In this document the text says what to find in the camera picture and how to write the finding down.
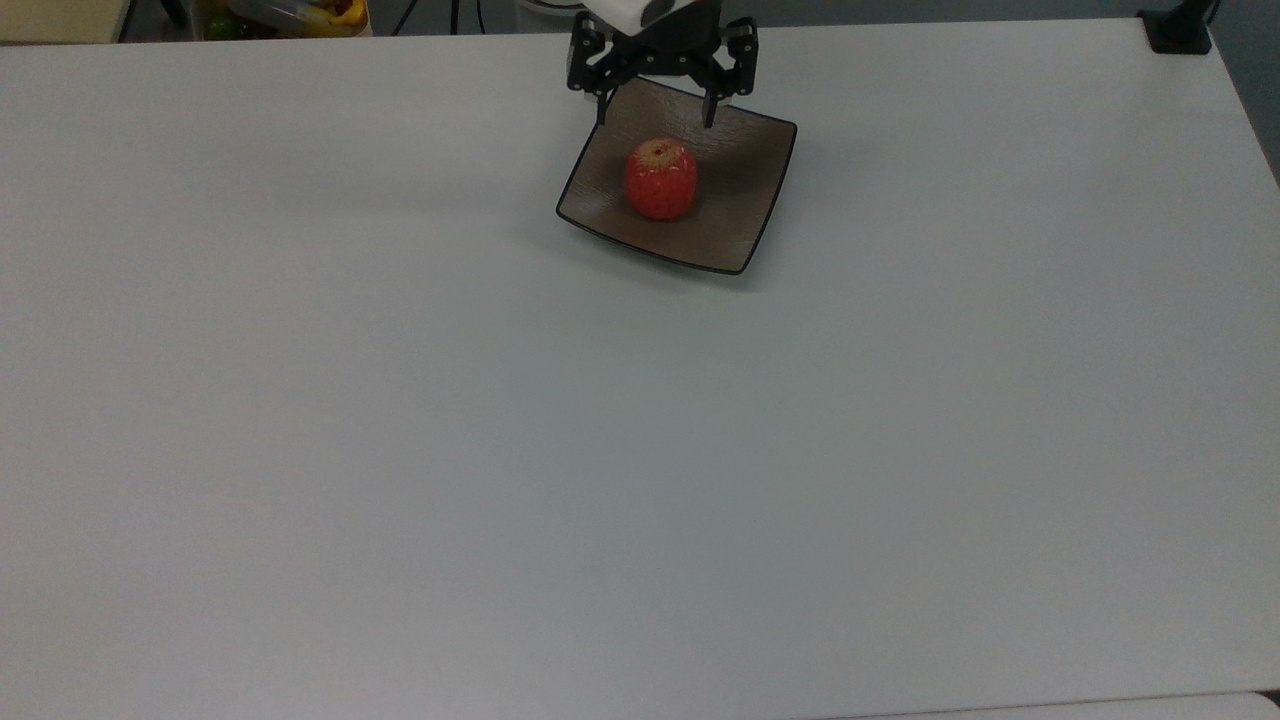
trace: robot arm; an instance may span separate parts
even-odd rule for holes
[[[617,88],[643,74],[692,78],[705,92],[705,127],[714,123],[721,101],[748,95],[755,86],[755,20],[719,27],[722,0],[585,0],[584,5],[589,12],[573,19],[568,87],[595,99],[598,124],[604,124]],[[732,68],[716,59],[722,45]]]

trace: plate rim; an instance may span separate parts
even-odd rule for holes
[[[668,90],[671,92],[678,92],[681,95],[687,95],[689,97],[695,97],[695,99],[698,97],[698,95],[694,95],[692,92],[689,92],[686,90],[680,90],[678,87],[671,87],[669,85],[664,85],[664,83],[653,81],[653,79],[645,78],[645,77],[637,77],[637,78],[632,79],[631,82],[636,82],[636,81],[646,82],[649,85],[658,86],[658,87],[660,87],[663,90]],[[602,127],[604,127],[604,126],[602,126],[599,123],[591,126],[591,132],[588,133],[586,142],[582,143],[582,150],[579,151],[577,160],[573,161],[573,169],[570,170],[568,179],[564,181],[564,188],[561,191],[559,200],[556,202],[556,215],[559,219],[564,220],[566,223],[568,223],[568,224],[571,224],[573,227],[581,228],[581,229],[584,229],[584,231],[594,234],[595,237],[607,240],[607,241],[609,241],[609,242],[612,242],[614,245],[621,245],[622,247],[628,247],[631,250],[635,250],[636,252],[641,252],[641,254],[648,255],[650,258],[657,258],[659,260],[666,260],[667,263],[675,263],[676,265],[684,265],[686,268],[692,268],[695,270],[705,270],[708,273],[718,273],[718,274],[722,274],[722,275],[741,275],[742,273],[746,272],[746,266],[751,264],[751,258],[755,256],[755,251],[756,251],[756,249],[759,249],[760,241],[764,238],[764,231],[769,227],[769,220],[773,218],[773,209],[778,204],[778,196],[782,195],[782,186],[786,184],[787,170],[791,169],[791,156],[795,154],[796,137],[800,135],[800,126],[797,126],[796,123],[794,123],[791,120],[786,120],[786,119],[782,119],[782,118],[774,118],[773,115],[765,115],[764,113],[758,113],[755,110],[748,110],[746,108],[737,108],[735,105],[728,105],[727,108],[723,108],[722,110],[730,110],[730,111],[737,111],[737,113],[746,113],[749,115],[755,115],[758,118],[764,118],[767,120],[782,123],[782,124],[785,124],[785,126],[787,126],[787,127],[791,128],[791,141],[787,143],[786,159],[782,161],[782,173],[778,176],[778,186],[773,190],[773,197],[769,199],[769,209],[765,210],[764,219],[760,220],[760,231],[755,234],[755,240],[751,241],[751,251],[748,252],[746,258],[742,260],[742,266],[740,266],[736,270],[733,270],[733,269],[726,269],[726,268],[713,268],[710,265],[699,265],[698,263],[689,263],[687,260],[678,260],[676,258],[671,258],[668,255],[663,255],[662,252],[654,252],[652,250],[645,250],[644,247],[639,247],[636,245],[631,245],[630,242],[626,242],[623,240],[620,240],[620,238],[616,238],[616,237],[611,237],[608,234],[604,234],[603,232],[599,232],[599,231],[596,231],[594,228],[590,228],[590,227],[585,225],[584,223],[581,223],[579,220],[575,220],[573,218],[570,218],[568,215],[566,215],[564,214],[564,200],[568,197],[568,191],[573,186],[573,178],[577,177],[577,170],[582,165],[582,159],[586,158],[586,150],[591,146],[591,141],[595,140],[595,133]]]

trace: cable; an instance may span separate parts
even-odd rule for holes
[[[392,31],[393,36],[399,35],[399,31],[403,29],[404,20],[408,19],[408,14],[413,12],[415,5],[417,5],[417,0],[408,0],[408,8],[404,8],[404,14],[401,15],[401,22],[396,23],[396,29]]]

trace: square plate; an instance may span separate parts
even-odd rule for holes
[[[796,124],[722,106],[703,127],[703,99],[635,79],[586,138],[556,214],[605,240],[664,260],[736,275],[755,252],[795,147]],[[627,201],[622,176],[646,140],[675,137],[698,161],[698,195],[677,220],[649,220]]]

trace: black mount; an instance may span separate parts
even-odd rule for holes
[[[1161,55],[1208,55],[1213,41],[1208,38],[1204,13],[1213,1],[1183,0],[1172,10],[1138,10],[1151,49]]]
[[[639,76],[689,76],[707,92],[703,124],[712,127],[722,100],[755,88],[755,55],[760,49],[751,18],[719,27],[721,5],[722,0],[691,3],[634,37],[609,32],[590,13],[579,13],[570,40],[570,90],[595,99],[595,122],[603,126],[614,92],[628,81]],[[730,69],[716,60],[722,45],[733,59]],[[607,47],[608,53],[593,65],[591,58]]]

